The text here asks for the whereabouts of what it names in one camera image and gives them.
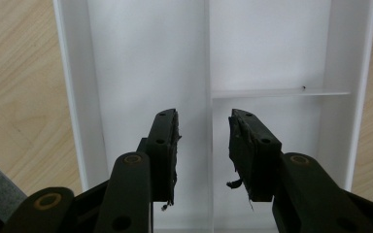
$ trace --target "white plastic box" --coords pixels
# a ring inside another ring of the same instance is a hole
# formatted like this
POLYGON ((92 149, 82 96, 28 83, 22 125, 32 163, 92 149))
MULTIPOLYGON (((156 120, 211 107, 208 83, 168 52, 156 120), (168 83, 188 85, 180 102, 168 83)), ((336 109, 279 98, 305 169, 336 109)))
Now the white plastic box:
POLYGON ((350 189, 373 0, 54 0, 84 189, 136 150, 154 115, 180 115, 175 206, 155 232, 276 232, 228 158, 227 118, 257 115, 283 152, 350 189))

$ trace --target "wood grain surface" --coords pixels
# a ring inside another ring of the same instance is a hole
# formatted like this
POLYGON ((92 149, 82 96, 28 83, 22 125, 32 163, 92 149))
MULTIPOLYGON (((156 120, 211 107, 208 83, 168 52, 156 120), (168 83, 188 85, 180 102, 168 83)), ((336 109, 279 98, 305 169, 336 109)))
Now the wood grain surface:
MULTIPOLYGON (((27 194, 81 192, 51 0, 0 0, 0 169, 27 194)), ((353 191, 373 199, 373 51, 353 191)))

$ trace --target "screw hole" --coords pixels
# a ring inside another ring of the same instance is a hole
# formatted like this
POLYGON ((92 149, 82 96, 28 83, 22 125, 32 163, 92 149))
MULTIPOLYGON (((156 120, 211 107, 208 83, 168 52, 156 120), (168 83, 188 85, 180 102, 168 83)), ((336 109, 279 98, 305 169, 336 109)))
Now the screw hole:
POLYGON ((353 223, 351 220, 349 220, 347 218, 339 217, 339 218, 337 218, 337 223, 344 230, 347 230, 347 231, 350 231, 350 232, 356 232, 357 231, 356 224, 353 223))
POLYGON ((264 144, 270 144, 271 140, 269 140, 269 139, 261 139, 261 142, 264 143, 264 144))
POLYGON ((130 225, 131 218, 129 216, 119 216, 112 222, 112 228, 118 232, 128 229, 130 225))

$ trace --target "wooden table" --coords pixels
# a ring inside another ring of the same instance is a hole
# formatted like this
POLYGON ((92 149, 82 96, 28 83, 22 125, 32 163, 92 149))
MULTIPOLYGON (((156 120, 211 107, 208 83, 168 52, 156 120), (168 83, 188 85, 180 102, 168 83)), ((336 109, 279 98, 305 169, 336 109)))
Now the wooden table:
MULTIPOLYGON (((81 192, 51 0, 0 0, 0 169, 27 194, 81 192)), ((373 199, 373 52, 353 191, 373 199)))

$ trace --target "white tray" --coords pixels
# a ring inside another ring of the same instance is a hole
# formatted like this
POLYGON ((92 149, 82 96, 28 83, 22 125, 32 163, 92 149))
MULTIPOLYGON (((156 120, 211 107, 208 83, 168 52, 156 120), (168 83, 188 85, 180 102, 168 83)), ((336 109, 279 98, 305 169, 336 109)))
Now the white tray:
POLYGON ((275 232, 228 158, 232 108, 283 152, 316 157, 350 189, 373 36, 373 0, 54 0, 83 188, 180 114, 175 206, 155 229, 275 232))

